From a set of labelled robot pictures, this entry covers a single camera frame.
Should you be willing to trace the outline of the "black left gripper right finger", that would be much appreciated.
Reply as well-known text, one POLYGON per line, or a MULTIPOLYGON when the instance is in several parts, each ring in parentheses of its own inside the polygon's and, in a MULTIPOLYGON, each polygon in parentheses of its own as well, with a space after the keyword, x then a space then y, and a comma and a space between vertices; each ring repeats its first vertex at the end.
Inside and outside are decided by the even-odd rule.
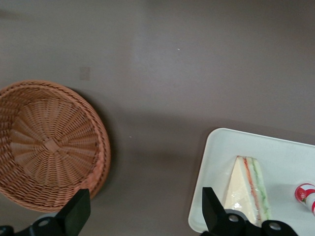
POLYGON ((286 223, 267 220, 260 227, 250 223, 239 211, 226 212, 211 187, 202 189, 202 214, 208 230, 203 236, 296 236, 286 223))

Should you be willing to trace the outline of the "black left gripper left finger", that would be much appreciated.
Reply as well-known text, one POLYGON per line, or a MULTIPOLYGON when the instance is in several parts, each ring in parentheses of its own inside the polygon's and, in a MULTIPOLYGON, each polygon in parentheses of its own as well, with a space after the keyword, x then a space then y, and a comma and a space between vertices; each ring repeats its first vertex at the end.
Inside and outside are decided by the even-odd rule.
POLYGON ((22 231, 13 227, 0 227, 2 236, 77 236, 82 231, 91 214, 91 200, 88 189, 80 189, 55 215, 33 222, 22 231))

